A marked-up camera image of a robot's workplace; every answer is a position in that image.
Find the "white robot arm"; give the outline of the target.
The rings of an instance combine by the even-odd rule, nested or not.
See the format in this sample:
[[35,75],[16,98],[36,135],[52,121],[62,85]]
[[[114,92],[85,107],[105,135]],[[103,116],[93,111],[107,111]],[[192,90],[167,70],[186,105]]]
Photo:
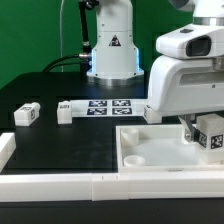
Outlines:
[[[97,14],[97,44],[87,54],[87,77],[124,85],[143,74],[133,43],[131,0],[79,0]],[[148,105],[160,116],[177,115],[185,139],[196,139],[192,114],[224,110],[224,0],[168,0],[193,14],[192,23],[158,37]]]

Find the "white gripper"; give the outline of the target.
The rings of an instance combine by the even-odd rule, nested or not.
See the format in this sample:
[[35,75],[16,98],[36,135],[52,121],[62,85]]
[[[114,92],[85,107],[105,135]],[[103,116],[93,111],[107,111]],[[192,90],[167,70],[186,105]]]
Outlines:
[[162,116],[180,115],[184,139],[198,142],[190,114],[224,110],[224,27],[189,24],[160,36],[156,50],[148,104]]

